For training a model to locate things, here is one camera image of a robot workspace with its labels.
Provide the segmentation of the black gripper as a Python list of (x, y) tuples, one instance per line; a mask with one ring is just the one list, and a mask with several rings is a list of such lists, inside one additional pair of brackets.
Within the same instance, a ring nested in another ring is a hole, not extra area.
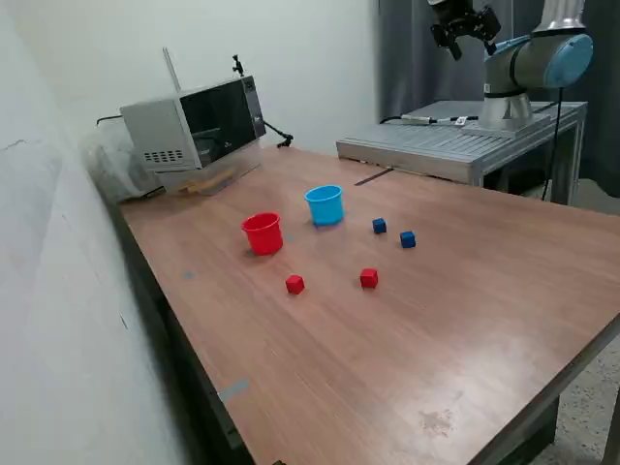
[(473, 29), (473, 36), (482, 41), (488, 55), (496, 52), (495, 38), (501, 24), (490, 6), (477, 12), (472, 0), (428, 0), (427, 3), (436, 17), (431, 26), (433, 39), (438, 47), (448, 49), (454, 60), (462, 57), (456, 41), (461, 29)]

